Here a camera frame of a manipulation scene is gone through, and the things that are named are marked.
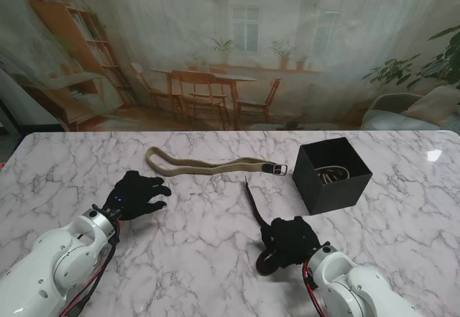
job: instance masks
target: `open box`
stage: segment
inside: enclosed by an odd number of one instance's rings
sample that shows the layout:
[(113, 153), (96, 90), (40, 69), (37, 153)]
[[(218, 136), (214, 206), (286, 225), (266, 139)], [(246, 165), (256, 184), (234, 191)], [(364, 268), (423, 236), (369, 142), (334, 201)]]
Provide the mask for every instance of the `open box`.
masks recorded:
[[(349, 178), (324, 184), (316, 170), (328, 166), (345, 167)], [(372, 172), (345, 137), (300, 146), (293, 173), (310, 215), (354, 206), (371, 177)]]

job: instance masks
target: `window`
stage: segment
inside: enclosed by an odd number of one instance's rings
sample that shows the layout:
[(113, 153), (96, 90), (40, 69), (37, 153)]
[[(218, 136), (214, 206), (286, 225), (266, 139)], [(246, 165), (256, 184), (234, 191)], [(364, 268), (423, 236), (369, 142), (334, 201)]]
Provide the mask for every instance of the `window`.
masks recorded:
[(256, 52), (259, 49), (260, 8), (235, 6), (231, 19), (235, 48)]
[(320, 11), (311, 50), (313, 57), (324, 58), (326, 55), (329, 39), (331, 38), (338, 16), (339, 13), (337, 12)]

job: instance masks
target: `belt buckle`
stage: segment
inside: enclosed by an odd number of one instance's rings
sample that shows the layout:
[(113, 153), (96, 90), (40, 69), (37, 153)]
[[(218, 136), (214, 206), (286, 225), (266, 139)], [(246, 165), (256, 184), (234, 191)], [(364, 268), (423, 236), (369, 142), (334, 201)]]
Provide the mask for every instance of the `belt buckle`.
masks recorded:
[(288, 173), (288, 166), (274, 164), (272, 173), (274, 175), (286, 175), (286, 173)]

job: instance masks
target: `belt strap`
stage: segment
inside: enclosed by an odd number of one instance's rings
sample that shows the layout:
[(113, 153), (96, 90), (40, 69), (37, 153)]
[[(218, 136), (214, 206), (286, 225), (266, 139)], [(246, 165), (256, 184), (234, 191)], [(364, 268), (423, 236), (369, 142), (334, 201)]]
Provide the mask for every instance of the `belt strap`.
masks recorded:
[[(155, 164), (150, 157), (159, 155), (170, 164), (182, 166), (173, 169), (166, 169)], [(147, 164), (156, 172), (166, 177), (174, 175), (216, 175), (218, 173), (234, 172), (234, 171), (247, 171), (247, 172), (266, 172), (273, 175), (286, 175), (288, 172), (287, 165), (278, 165), (274, 162), (257, 159), (255, 157), (241, 157), (236, 160), (225, 162), (223, 164), (211, 164), (194, 159), (176, 159), (163, 152), (158, 147), (150, 147), (145, 153)]]

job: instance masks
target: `dining table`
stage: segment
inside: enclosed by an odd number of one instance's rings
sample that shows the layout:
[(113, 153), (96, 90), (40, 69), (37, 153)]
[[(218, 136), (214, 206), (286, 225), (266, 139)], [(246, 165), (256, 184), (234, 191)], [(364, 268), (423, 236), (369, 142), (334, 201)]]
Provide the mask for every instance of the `dining table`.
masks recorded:
[[(166, 75), (167, 81), (167, 94), (168, 99), (171, 105), (172, 112), (174, 113), (174, 100), (173, 100), (173, 75), (171, 74), (172, 70), (160, 70), (160, 69), (150, 69), (155, 73), (163, 73)], [(236, 100), (238, 100), (238, 88), (236, 87), (237, 82), (255, 82), (257, 79), (250, 78), (248, 76), (239, 76), (239, 75), (229, 75), (229, 74), (219, 74), (211, 73), (216, 76), (217, 83), (221, 85), (228, 85), (230, 87), (231, 102), (233, 105), (233, 118), (234, 118), (234, 130), (240, 130), (239, 124), (239, 113), (238, 107), (236, 105)]]

